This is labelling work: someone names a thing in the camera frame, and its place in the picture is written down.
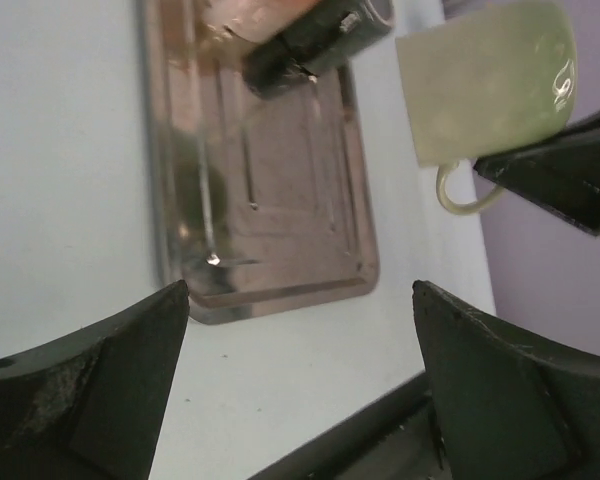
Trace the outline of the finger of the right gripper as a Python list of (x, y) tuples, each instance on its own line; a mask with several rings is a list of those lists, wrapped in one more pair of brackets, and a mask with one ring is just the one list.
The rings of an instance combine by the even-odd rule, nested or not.
[(600, 110), (545, 141), (483, 156), (474, 171), (600, 237)]

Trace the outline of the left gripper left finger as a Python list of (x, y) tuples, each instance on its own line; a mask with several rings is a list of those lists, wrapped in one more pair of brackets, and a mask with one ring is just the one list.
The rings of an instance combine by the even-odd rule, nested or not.
[(177, 281), (0, 359), (0, 479), (149, 477), (189, 318)]

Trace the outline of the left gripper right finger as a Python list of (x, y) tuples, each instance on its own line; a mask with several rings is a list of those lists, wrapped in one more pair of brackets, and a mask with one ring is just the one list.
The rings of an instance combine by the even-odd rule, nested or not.
[(429, 281), (414, 322), (456, 479), (600, 479), (600, 356), (489, 315)]

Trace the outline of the green mug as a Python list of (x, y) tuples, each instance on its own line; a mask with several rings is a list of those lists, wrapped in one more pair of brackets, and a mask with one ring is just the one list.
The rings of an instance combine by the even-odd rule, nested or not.
[(396, 53), (418, 165), (437, 170), (438, 201), (455, 215), (502, 193), (452, 201), (446, 182), (460, 161), (546, 140), (574, 109), (576, 42), (554, 1), (486, 7), (397, 39)]

